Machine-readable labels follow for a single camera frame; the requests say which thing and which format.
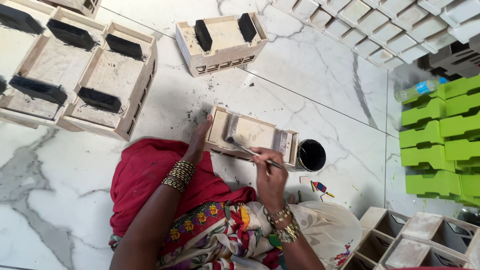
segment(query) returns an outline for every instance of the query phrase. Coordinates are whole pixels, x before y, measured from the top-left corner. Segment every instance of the black paint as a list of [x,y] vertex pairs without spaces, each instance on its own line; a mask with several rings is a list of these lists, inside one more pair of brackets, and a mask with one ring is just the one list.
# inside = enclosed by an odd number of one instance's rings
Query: black paint
[[86,104],[99,108],[100,110],[114,113],[117,113],[120,110],[121,102],[118,97],[98,92],[90,88],[82,87],[80,91],[78,91],[78,97]]
[[23,32],[40,35],[43,27],[28,13],[0,4],[0,23]]
[[250,18],[248,13],[244,13],[241,15],[241,18],[239,19],[239,27],[243,39],[246,42],[251,42],[257,34],[257,29],[255,29],[252,19]]
[[212,38],[203,20],[197,20],[195,23],[195,35],[204,51],[209,51],[212,48]]
[[56,38],[75,47],[91,50],[95,44],[88,31],[76,26],[50,19],[47,27]]
[[10,80],[10,85],[32,98],[41,98],[59,105],[63,105],[67,99],[67,94],[60,90],[60,86],[48,85],[17,75]]
[[110,49],[113,51],[119,52],[121,54],[141,59],[142,58],[142,48],[140,44],[128,41],[121,37],[114,36],[112,34],[108,34],[107,38],[105,39],[110,46]]

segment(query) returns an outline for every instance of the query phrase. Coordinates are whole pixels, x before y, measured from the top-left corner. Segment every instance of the paintbrush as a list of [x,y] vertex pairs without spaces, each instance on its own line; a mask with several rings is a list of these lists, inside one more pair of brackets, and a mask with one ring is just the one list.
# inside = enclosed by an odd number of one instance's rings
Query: paintbrush
[[[233,144],[235,145],[236,147],[242,149],[243,151],[245,151],[246,153],[252,155],[252,156],[259,156],[258,153],[255,153],[253,152],[252,150],[244,147],[242,144],[236,142],[233,137],[235,136],[235,133],[237,132],[237,124],[239,122],[239,118],[240,116],[237,115],[237,114],[233,114],[230,118],[230,122],[228,123],[228,127],[227,127],[227,134],[225,135],[225,141],[230,143],[230,144]],[[266,163],[270,164],[270,165],[273,165],[279,169],[283,169],[282,165],[276,163],[275,161],[273,160],[265,160]]]

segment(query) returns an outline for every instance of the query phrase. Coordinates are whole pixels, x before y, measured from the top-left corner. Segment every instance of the red cloth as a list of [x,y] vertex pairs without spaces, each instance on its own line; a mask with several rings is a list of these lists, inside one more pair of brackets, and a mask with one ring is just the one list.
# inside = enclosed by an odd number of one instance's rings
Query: red cloth
[[[187,149],[188,145],[179,141],[143,139],[122,152],[110,190],[114,203],[110,225],[114,234],[125,235],[142,206]],[[256,201],[254,188],[248,186],[231,191],[220,177],[214,175],[209,152],[204,152],[196,169],[182,195],[175,218],[208,201]]]

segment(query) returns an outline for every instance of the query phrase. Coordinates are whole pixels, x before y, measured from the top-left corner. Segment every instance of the marble floor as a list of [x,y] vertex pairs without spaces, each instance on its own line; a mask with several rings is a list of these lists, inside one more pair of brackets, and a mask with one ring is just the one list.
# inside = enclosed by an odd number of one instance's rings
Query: marble floor
[[[406,215],[455,216],[460,204],[405,194],[393,92],[430,77],[412,65],[377,68],[266,0],[103,0],[97,20],[156,37],[158,72],[130,143],[90,133],[0,122],[0,268],[107,269],[113,203],[109,189],[123,149],[145,137],[189,142],[214,104],[319,141],[316,173],[291,173],[287,191],[319,200],[300,176],[323,183],[357,217],[370,206]],[[258,12],[270,41],[248,65],[193,78],[174,39],[175,22]],[[232,188],[255,187],[251,163],[212,154]]]

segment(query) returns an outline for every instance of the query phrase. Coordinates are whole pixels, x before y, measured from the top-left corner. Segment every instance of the woman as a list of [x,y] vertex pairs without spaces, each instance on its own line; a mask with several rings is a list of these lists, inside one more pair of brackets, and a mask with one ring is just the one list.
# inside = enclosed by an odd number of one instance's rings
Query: woman
[[265,163],[282,164],[282,155],[265,148],[252,147],[263,205],[251,187],[231,192],[204,152],[212,121],[188,147],[145,139],[123,151],[110,269],[338,269],[361,238],[355,216],[331,203],[286,204],[287,170]]

